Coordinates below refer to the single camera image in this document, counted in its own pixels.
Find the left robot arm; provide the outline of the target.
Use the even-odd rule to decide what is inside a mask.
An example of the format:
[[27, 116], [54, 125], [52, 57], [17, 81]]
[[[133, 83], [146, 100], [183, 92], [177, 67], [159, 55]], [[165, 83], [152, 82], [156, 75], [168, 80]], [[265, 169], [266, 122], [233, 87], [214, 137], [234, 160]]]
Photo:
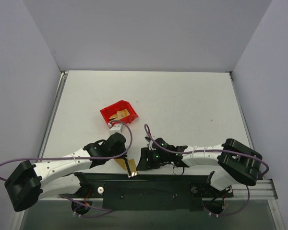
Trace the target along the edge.
[[16, 212], [33, 206], [50, 182], [80, 170], [105, 164], [112, 157], [126, 152], [126, 138], [115, 133], [107, 140], [90, 143], [59, 160], [31, 163], [21, 162], [4, 183]]

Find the red plastic bin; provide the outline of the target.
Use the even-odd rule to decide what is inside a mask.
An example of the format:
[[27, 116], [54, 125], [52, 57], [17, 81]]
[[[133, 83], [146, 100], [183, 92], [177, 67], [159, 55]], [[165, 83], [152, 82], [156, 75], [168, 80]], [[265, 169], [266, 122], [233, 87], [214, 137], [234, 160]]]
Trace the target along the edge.
[[125, 100], [120, 100], [101, 109], [100, 113], [109, 127], [117, 123], [114, 122], [114, 120], [120, 120], [126, 124], [130, 124], [139, 117], [131, 104]]

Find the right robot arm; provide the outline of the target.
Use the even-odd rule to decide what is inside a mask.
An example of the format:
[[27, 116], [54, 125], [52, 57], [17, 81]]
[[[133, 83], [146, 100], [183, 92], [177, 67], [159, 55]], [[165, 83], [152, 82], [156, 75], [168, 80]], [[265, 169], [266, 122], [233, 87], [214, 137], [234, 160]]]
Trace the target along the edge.
[[163, 138], [145, 139], [148, 144], [141, 149], [138, 171], [165, 165], [183, 169], [211, 166], [213, 169], [204, 187], [210, 196], [216, 196], [233, 184], [255, 186], [257, 183], [263, 157], [235, 139], [228, 138], [225, 143], [210, 147], [174, 146]]

